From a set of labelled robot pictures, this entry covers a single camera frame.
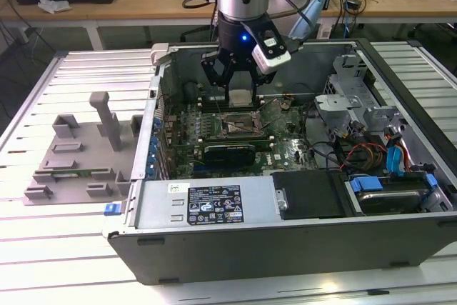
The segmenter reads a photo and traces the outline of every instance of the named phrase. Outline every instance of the screw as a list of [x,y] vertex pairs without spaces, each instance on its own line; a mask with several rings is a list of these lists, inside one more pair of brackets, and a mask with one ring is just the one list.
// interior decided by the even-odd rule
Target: screw
[[278,200],[278,208],[282,211],[287,210],[287,204],[284,200]]

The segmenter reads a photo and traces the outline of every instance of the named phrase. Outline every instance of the blue connector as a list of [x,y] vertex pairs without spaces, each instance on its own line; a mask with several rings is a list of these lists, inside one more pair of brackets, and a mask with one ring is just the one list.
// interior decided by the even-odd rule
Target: blue connector
[[154,129],[160,129],[162,127],[162,121],[158,118],[154,118],[152,121]]
[[360,176],[350,181],[350,184],[354,193],[360,191],[381,191],[383,189],[383,185],[381,185],[377,176]]
[[387,151],[386,169],[391,173],[397,173],[398,176],[403,176],[404,172],[400,170],[402,158],[402,150],[397,146],[391,146]]
[[438,186],[438,182],[436,181],[433,174],[427,174],[426,181],[428,182],[428,185],[431,187],[431,189],[435,189]]
[[121,205],[110,203],[105,206],[104,216],[119,216],[121,214]]

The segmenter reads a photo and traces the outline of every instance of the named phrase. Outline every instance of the workbench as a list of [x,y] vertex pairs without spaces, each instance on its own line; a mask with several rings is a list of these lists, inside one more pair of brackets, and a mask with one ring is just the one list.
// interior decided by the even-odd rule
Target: workbench
[[[433,94],[437,101],[441,94],[457,96],[446,69],[406,42],[373,46],[430,116],[439,117],[443,130],[455,128],[431,103]],[[395,65],[398,61],[406,65]],[[425,71],[421,75],[427,78],[411,78],[411,71]],[[439,304],[457,299],[457,243],[419,267],[143,286],[101,234],[113,218],[103,216],[105,204],[24,206],[24,189],[54,137],[56,116],[98,121],[89,105],[93,91],[109,92],[119,121],[143,114],[154,73],[149,49],[71,52],[45,70],[0,138],[0,304]],[[390,104],[383,85],[376,88]]]
[[[184,9],[183,0],[114,0],[112,4],[72,4],[72,10],[48,14],[36,5],[19,6],[18,12],[33,27],[83,27],[94,50],[104,48],[99,28],[103,26],[207,25],[212,6]],[[26,28],[0,0],[0,19],[8,27]],[[339,0],[331,0],[319,20],[318,38],[326,39],[339,13]],[[357,18],[360,24],[448,23],[457,21],[457,3],[449,0],[367,0],[366,10]]]

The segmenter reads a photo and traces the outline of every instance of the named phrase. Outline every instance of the power supply label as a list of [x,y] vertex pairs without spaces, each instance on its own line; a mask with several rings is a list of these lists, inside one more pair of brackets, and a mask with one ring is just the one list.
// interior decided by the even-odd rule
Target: power supply label
[[187,204],[190,225],[244,222],[239,185],[191,187]]

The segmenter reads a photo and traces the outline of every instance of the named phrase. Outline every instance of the motherboard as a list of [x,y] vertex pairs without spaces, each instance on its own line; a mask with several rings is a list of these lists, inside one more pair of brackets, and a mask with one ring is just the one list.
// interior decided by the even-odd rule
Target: motherboard
[[238,109],[216,101],[171,106],[164,116],[170,179],[317,169],[303,140],[304,109],[288,98]]

